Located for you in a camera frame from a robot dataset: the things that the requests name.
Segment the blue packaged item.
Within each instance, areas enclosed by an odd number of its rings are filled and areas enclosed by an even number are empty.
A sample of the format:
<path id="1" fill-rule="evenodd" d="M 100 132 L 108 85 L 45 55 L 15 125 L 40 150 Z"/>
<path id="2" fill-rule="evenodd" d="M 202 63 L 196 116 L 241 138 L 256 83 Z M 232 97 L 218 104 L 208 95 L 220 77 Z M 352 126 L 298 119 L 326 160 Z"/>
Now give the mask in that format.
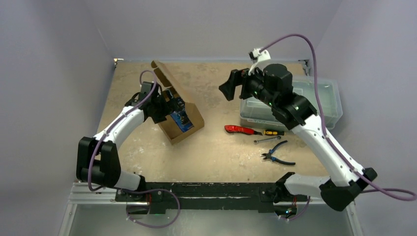
<path id="1" fill-rule="evenodd" d="M 194 127 L 193 123 L 191 122 L 191 120 L 189 119 L 185 109 L 177 112 L 177 111 L 173 111 L 170 114 L 171 118 L 174 120 L 174 122 L 176 123 L 176 125 L 179 127 L 180 131 L 185 133 L 188 130 L 190 130 L 191 128 Z"/>

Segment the brown cardboard express box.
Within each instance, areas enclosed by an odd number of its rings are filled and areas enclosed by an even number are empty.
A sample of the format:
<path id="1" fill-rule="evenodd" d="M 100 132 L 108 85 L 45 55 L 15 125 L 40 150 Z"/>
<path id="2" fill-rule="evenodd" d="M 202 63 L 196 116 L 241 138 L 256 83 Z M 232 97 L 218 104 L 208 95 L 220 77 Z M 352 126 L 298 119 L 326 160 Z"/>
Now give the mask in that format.
<path id="1" fill-rule="evenodd" d="M 166 65 L 160 61 L 151 62 L 154 73 L 165 88 L 163 97 L 172 111 L 166 120 L 159 123 L 160 128 L 171 144 L 177 144 L 205 126 L 205 121 L 192 97 L 173 76 Z"/>

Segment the red black utility knife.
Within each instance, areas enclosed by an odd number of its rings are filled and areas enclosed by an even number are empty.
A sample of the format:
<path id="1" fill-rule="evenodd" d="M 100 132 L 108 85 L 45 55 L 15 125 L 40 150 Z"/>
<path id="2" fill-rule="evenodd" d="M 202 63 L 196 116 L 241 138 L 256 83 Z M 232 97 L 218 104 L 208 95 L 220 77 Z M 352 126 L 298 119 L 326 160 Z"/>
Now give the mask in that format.
<path id="1" fill-rule="evenodd" d="M 245 135 L 260 135 L 260 136 L 263 135 L 259 131 L 256 131 L 248 127 L 238 126 L 238 125 L 225 125 L 224 128 L 227 133 L 241 133 Z"/>

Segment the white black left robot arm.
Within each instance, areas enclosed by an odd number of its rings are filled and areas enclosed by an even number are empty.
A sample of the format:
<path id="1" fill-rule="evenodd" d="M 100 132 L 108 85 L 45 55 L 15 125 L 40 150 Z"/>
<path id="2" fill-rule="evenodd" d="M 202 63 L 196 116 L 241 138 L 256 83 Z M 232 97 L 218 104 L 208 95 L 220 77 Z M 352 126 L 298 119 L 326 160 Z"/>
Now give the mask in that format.
<path id="1" fill-rule="evenodd" d="M 134 201 L 145 198 L 147 191 L 142 175 L 122 170 L 118 148 L 146 119 L 155 124 L 167 117 L 185 114 L 185 102 L 170 88 L 144 82 L 124 105 L 121 113 L 101 132 L 83 137 L 78 143 L 76 178 L 98 187 L 127 190 Z"/>

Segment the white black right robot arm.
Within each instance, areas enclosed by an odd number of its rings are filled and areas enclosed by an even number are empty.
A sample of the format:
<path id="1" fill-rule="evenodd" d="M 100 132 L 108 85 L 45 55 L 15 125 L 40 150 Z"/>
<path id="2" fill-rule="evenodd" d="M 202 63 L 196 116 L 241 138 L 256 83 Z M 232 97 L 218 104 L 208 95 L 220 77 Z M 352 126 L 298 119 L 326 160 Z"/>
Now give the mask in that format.
<path id="1" fill-rule="evenodd" d="M 254 72 L 234 69 L 219 90 L 231 101 L 237 86 L 241 86 L 240 99 L 254 97 L 266 104 L 276 120 L 308 145 L 329 174 L 286 173 L 276 183 L 275 202 L 305 195 L 320 197 L 331 209 L 343 211 L 377 177 L 373 168 L 364 168 L 340 147 L 311 102 L 293 91 L 293 75 L 286 66 L 274 63 Z"/>

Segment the yellow black screwdriver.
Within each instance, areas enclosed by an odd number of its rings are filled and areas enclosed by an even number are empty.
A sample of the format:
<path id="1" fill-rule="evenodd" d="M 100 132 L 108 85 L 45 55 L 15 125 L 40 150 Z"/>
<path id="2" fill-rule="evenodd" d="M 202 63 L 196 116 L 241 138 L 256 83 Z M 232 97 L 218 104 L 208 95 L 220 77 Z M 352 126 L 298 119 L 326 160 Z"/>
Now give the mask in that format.
<path id="1" fill-rule="evenodd" d="M 266 136 L 283 136 L 283 135 L 285 135 L 285 132 L 284 131 L 267 129 L 267 130 L 264 130 L 264 135 L 266 135 Z"/>

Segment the clear plastic storage bin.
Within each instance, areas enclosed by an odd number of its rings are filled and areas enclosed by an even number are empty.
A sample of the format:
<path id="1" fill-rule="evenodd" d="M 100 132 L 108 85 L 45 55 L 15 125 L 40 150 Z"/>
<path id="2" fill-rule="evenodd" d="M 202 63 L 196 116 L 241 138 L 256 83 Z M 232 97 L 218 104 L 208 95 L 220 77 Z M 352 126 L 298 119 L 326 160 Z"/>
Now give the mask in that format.
<path id="1" fill-rule="evenodd" d="M 319 110 L 315 97 L 314 77 L 294 75 L 293 87 L 293 92 L 306 97 L 316 110 Z M 326 127 L 331 130 L 343 115 L 337 82 L 331 79 L 318 78 L 318 94 Z M 256 129 L 287 130 L 285 125 L 275 119 L 271 108 L 254 97 L 241 101 L 240 124 Z"/>

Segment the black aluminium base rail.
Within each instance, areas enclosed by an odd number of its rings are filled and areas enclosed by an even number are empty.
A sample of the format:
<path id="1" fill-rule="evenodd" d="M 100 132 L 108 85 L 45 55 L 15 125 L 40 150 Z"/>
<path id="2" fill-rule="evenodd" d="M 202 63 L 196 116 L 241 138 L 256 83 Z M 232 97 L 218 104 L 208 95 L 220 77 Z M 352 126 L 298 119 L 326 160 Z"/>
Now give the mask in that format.
<path id="1" fill-rule="evenodd" d="M 307 198 L 318 200 L 335 211 L 343 211 L 351 197 L 338 198 L 311 193 L 291 194 L 281 181 L 253 183 L 204 183 L 204 182 L 145 182 L 137 190 L 121 187 L 104 187 L 90 191 L 86 183 L 75 183 L 69 201 L 73 204 L 120 204 L 146 206 L 151 214 L 164 214 L 168 209 L 181 210 L 256 210 L 272 213 L 294 199 L 305 202 Z"/>

